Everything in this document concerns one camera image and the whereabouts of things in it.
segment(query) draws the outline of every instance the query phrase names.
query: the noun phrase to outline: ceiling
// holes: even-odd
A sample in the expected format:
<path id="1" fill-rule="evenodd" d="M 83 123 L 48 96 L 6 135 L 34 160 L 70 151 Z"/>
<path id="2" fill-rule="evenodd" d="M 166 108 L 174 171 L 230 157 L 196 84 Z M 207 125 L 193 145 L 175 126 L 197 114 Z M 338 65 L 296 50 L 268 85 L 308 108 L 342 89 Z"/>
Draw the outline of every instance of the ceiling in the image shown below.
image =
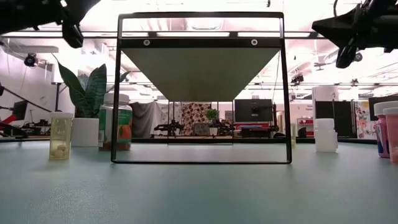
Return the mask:
<path id="1" fill-rule="evenodd" d="M 102 44 L 109 49 L 111 59 L 106 60 L 109 76 L 112 75 L 116 51 L 116 39 L 107 39 L 107 35 L 114 35 L 117 29 L 117 18 L 121 13 L 145 12 L 145 11 L 283 11 L 285 14 L 285 31 L 297 32 L 293 35 L 303 35 L 310 32 L 312 22 L 333 16 L 334 0 L 102 0 L 81 22 L 81 29 L 86 36 L 103 35 L 103 39 L 85 39 L 83 49 L 71 49 L 62 39 L 11 39 L 12 44 L 17 46 L 38 45 L 57 46 L 59 55 L 65 57 L 65 63 L 73 64 L 75 67 L 87 70 L 100 65 L 104 59 L 101 54 Z M 336 11 L 343 14 L 354 8 L 359 0 L 339 0 Z M 55 24 L 41 26 L 43 36 L 46 31 L 60 31 Z M 277 19 L 141 19 L 128 20 L 124 22 L 123 30 L 133 31 L 178 31 L 178 30 L 261 30 L 278 31 L 279 21 Z M 382 49 L 367 49 L 361 51 L 362 61 L 353 63 L 349 68 L 341 70 L 335 68 L 336 46 L 325 39 L 286 40 L 287 66 L 289 81 L 292 77 L 302 74 L 304 82 L 291 89 L 291 92 L 299 96 L 311 93 L 311 88 L 322 83 L 349 83 L 352 79 L 358 79 L 363 86 L 355 87 L 355 91 L 363 96 L 385 95 L 395 93 L 395 87 L 370 86 L 373 83 L 398 83 L 398 57 L 396 51 L 384 54 Z M 40 54 L 39 58 L 54 62 L 50 54 Z M 122 64 L 125 71 L 132 70 L 134 82 L 146 84 L 149 80 L 139 69 L 125 56 L 122 55 Z M 258 76 L 240 94 L 240 97 L 250 95 L 261 95 L 266 98 L 273 96 L 282 99 L 281 84 L 282 75 L 280 70 L 280 57 L 277 54 L 258 74 Z M 342 91 L 353 90 L 349 85 L 341 85 Z"/>

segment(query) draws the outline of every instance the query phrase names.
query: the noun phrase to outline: desk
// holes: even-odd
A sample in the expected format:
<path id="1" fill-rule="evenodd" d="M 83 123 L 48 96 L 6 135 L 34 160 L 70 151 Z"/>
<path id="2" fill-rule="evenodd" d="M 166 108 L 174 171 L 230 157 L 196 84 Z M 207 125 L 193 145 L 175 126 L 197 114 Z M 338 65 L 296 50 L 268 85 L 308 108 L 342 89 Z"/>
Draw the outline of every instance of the desk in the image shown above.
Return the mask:
<path id="1" fill-rule="evenodd" d="M 190 146 L 132 145 L 150 147 Z M 395 223 L 398 166 L 374 145 L 338 151 L 298 144 L 290 166 L 134 166 L 94 148 L 48 161 L 48 142 L 0 143 L 0 223 Z"/>

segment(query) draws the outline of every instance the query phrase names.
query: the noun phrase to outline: pink bottle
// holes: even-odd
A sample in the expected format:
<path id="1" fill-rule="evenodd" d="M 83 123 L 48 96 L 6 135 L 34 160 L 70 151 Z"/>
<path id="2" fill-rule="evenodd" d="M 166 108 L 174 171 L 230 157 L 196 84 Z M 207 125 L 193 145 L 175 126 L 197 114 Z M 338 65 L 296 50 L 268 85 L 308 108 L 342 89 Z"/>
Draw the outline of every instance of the pink bottle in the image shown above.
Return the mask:
<path id="1" fill-rule="evenodd" d="M 379 118 L 376 123 L 376 136 L 377 136 L 377 148 L 379 150 L 379 156 L 381 158 L 390 158 L 389 152 L 389 141 L 387 135 L 387 121 L 383 110 L 386 108 L 398 107 L 398 101 L 388 101 L 382 103 L 376 103 L 374 105 L 374 115 Z"/>
<path id="2" fill-rule="evenodd" d="M 383 113 L 387 121 L 390 160 L 393 164 L 398 164 L 398 107 L 384 109 Z"/>

